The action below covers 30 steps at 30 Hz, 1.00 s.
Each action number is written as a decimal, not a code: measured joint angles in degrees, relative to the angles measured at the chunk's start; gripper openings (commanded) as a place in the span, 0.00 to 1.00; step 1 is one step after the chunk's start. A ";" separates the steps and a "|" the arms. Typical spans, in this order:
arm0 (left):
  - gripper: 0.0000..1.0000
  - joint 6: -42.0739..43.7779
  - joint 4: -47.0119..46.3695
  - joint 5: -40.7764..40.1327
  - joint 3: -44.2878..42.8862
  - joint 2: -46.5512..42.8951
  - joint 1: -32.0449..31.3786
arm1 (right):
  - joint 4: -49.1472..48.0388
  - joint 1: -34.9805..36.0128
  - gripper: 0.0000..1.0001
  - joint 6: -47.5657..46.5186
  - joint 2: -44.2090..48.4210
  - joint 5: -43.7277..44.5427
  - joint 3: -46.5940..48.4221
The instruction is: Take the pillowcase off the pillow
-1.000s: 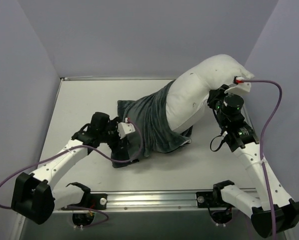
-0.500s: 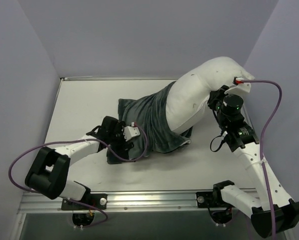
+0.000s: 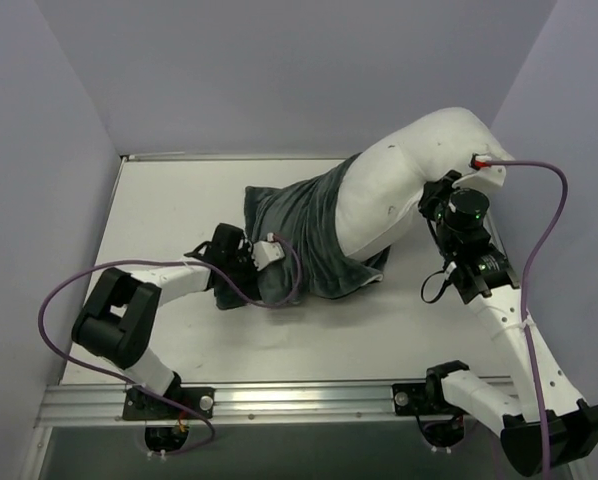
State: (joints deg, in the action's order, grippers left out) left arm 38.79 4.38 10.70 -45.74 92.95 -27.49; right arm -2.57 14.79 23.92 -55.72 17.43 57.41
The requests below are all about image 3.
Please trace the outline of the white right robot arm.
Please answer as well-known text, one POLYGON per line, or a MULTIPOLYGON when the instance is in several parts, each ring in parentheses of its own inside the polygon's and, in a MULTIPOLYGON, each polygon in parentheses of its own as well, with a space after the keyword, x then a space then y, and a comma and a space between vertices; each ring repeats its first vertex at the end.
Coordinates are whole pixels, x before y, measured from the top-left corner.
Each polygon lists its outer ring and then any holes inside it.
POLYGON ((530 477, 587 457, 598 444, 598 405, 558 365, 522 306, 523 288, 484 225, 490 203, 476 173, 448 171, 425 184, 418 210, 443 259, 442 286, 454 287, 481 321, 515 388, 509 396, 454 360, 426 371, 423 400, 434 412, 461 410, 500 440, 513 468, 530 477))

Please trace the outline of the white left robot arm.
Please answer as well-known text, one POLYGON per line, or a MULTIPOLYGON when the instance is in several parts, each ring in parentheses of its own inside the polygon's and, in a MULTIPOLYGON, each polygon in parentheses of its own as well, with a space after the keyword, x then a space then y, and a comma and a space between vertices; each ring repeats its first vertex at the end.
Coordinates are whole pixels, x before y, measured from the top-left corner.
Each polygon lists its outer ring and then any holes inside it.
POLYGON ((183 393, 180 376, 149 348, 157 310, 208 290, 220 310, 246 305, 245 297, 258 300, 251 252, 243 230, 221 223, 212 239, 185 254, 181 264, 134 272, 107 268, 75 321, 72 340, 148 389, 145 408, 169 419, 179 411, 183 393))

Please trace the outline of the dark green pillowcase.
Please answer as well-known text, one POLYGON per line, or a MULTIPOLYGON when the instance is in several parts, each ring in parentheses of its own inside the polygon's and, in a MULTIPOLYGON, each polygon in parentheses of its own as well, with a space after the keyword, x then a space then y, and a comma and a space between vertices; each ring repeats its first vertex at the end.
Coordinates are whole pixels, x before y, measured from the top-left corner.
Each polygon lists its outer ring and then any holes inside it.
POLYGON ((286 297, 300 301, 308 294, 325 299, 348 296, 379 279, 389 258, 388 247, 368 260, 346 257, 336 234, 335 207, 345 173, 354 156, 328 172, 283 188, 245 188, 245 236, 256 242, 268 233, 280 235, 298 254, 258 272, 236 270, 230 279, 244 294, 267 304, 286 297))

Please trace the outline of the white pillow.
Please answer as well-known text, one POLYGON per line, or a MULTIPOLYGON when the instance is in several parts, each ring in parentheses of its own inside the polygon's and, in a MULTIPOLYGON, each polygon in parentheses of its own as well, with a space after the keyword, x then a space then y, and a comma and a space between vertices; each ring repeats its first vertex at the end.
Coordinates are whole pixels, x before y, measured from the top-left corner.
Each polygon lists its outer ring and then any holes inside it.
POLYGON ((473 155, 509 161, 489 128, 462 107, 432 112, 388 135, 352 161, 335 208, 344 256, 365 261, 403 237, 418 215, 424 185, 448 171, 471 171, 473 155))

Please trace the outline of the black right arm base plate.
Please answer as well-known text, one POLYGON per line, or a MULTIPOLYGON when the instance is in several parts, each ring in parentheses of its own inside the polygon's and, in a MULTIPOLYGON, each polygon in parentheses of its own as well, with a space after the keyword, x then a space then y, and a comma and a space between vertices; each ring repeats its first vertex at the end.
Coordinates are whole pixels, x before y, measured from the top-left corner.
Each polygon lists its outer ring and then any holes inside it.
POLYGON ((393 409, 396 416, 457 416, 467 412, 445 400, 427 393, 424 382, 393 383, 391 385, 393 409))

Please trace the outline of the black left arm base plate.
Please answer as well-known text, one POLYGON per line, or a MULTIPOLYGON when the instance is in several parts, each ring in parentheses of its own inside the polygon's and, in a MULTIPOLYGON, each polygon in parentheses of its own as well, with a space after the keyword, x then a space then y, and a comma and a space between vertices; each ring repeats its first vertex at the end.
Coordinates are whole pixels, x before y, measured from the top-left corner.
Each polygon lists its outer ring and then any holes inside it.
POLYGON ((133 387, 126 391, 121 418, 124 421, 161 421, 192 419, 193 416, 182 410, 186 407, 198 416, 213 417, 215 389, 209 386, 184 386, 174 399, 156 398, 133 387))

